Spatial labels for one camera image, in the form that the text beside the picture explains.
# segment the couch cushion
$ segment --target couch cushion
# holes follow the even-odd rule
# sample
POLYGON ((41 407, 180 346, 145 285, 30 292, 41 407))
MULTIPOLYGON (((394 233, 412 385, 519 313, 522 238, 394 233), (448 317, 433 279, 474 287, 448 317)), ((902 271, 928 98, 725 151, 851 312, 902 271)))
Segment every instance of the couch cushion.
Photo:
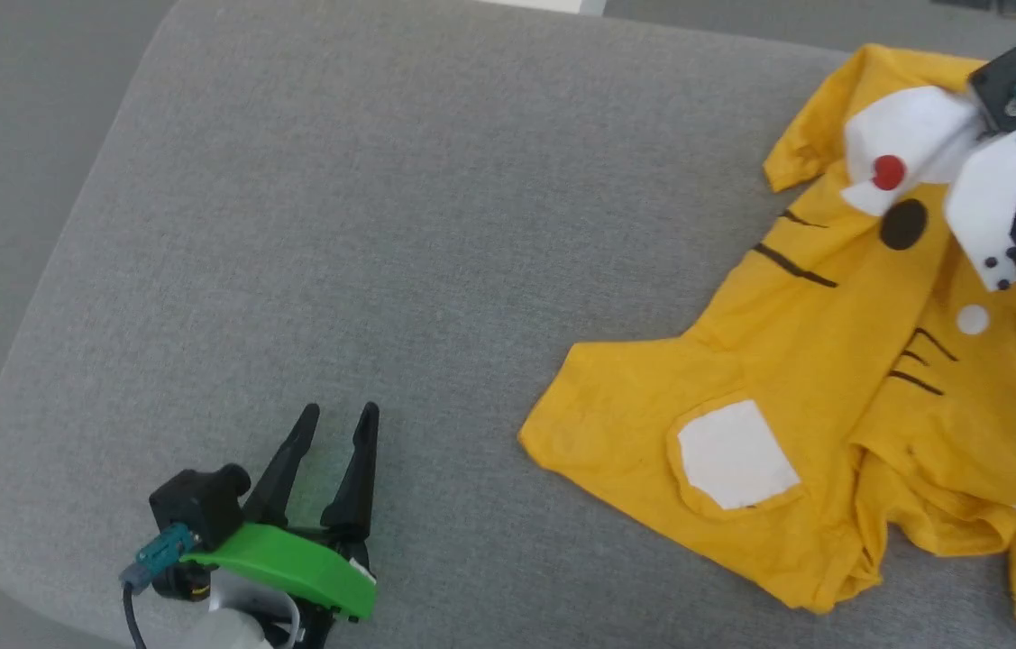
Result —
MULTIPOLYGON (((182 0, 0 379, 1 586, 124 640, 150 490, 259 472, 317 401, 312 525, 374 399, 380 600, 335 646, 1016 645, 998 559, 894 543, 887 586, 814 618, 516 443, 574 341, 697 316, 842 58, 460 0, 182 0)), ((138 601, 152 646, 201 611, 138 601)))

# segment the yellow t-shirt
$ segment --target yellow t-shirt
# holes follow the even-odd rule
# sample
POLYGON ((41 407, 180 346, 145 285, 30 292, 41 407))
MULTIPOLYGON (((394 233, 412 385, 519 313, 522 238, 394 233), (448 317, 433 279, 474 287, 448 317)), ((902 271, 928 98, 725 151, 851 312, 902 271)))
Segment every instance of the yellow t-shirt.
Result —
POLYGON ((880 581, 887 523, 1010 550, 1016 286, 944 219, 977 61, 866 46, 764 161, 819 177, 684 335, 574 345, 520 431, 542 467, 818 613, 880 581))

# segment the black cable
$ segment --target black cable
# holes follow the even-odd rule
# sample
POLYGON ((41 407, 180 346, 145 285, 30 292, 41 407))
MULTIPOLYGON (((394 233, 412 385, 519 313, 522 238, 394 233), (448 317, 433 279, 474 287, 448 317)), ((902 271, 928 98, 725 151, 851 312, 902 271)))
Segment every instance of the black cable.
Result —
POLYGON ((135 621, 135 605, 132 602, 132 589, 133 586, 131 584, 124 584, 124 616, 127 618, 127 631, 132 633, 132 642, 135 644, 135 649, 146 649, 146 644, 143 642, 143 636, 140 634, 140 625, 136 624, 135 621))

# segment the black marking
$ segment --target black marking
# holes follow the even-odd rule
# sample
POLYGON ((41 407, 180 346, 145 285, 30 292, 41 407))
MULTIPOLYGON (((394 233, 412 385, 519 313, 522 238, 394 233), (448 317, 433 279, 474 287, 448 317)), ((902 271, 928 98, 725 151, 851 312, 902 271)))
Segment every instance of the black marking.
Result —
POLYGON ((951 350, 948 350, 947 348, 945 348, 943 344, 940 344, 940 340, 937 340, 936 336, 933 336, 932 333, 928 333, 925 331, 925 329, 919 327, 916 327, 916 329, 912 330, 912 335, 908 337, 908 344, 911 344, 911 341, 916 337, 917 333, 919 333, 919 335, 925 336, 925 338, 928 338, 928 340, 931 340, 932 344, 936 345, 936 348, 940 349, 941 353, 945 354, 945 356, 948 356, 948 361, 956 361, 956 362, 960 361, 960 359, 953 356, 951 350))
POLYGON ((880 240, 894 251, 906 251, 916 245, 929 222, 929 210, 924 203, 909 198, 899 201, 880 219, 880 240))
POLYGON ((819 222, 810 222, 808 220, 804 220, 804 218, 796 216, 796 214, 792 213, 791 210, 784 210, 784 213, 780 214, 780 218, 787 218, 792 222, 800 222, 801 225, 808 225, 809 228, 822 228, 828 230, 828 225, 821 225, 819 222))
POLYGON ((919 380, 916 377, 912 377, 912 375, 910 374, 898 373, 898 371, 893 370, 891 373, 888 373, 888 375, 890 375, 890 377, 892 377, 893 379, 900 379, 902 381, 907 381, 908 383, 912 383, 912 385, 924 388, 925 390, 928 390, 930 391, 930 393, 933 393, 937 396, 944 396, 943 390, 934 388, 933 386, 928 385, 928 383, 925 383, 923 380, 919 380))
POLYGON ((924 359, 920 358, 918 353, 911 352, 911 350, 907 349, 902 350, 902 352, 900 352, 900 356, 914 358, 916 362, 919 363, 919 365, 923 365, 925 367, 929 366, 928 361, 924 361, 924 359))
POLYGON ((817 275, 816 272, 812 272, 811 270, 804 270, 804 268, 801 268, 797 266, 796 263, 792 263, 791 259, 785 258, 784 255, 779 254, 768 246, 764 246, 764 244, 756 244, 755 246, 752 246, 752 250, 766 256, 766 258, 775 262, 776 266, 783 268, 791 275, 803 276, 804 279, 808 279, 809 282, 821 284, 821 286, 828 286, 829 288, 837 287, 837 283, 833 282, 832 279, 824 278, 824 276, 817 275))

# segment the white patch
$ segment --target white patch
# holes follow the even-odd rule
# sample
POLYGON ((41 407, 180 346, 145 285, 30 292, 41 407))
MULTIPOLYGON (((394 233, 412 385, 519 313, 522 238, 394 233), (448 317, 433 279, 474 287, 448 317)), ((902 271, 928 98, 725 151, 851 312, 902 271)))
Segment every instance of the white patch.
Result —
POLYGON ((920 182, 952 181, 980 131, 976 107, 935 85, 908 87, 877 100, 844 125, 844 161, 852 185, 841 196, 871 216, 884 216, 920 182), (895 186, 877 186, 880 156, 895 156, 903 164, 895 186))
POLYGON ((741 509, 800 484, 755 401, 692 419, 680 431, 684 472, 721 509, 741 509))
POLYGON ((978 304, 970 304, 956 314, 956 328, 969 336, 983 333, 989 328, 989 312, 978 304))

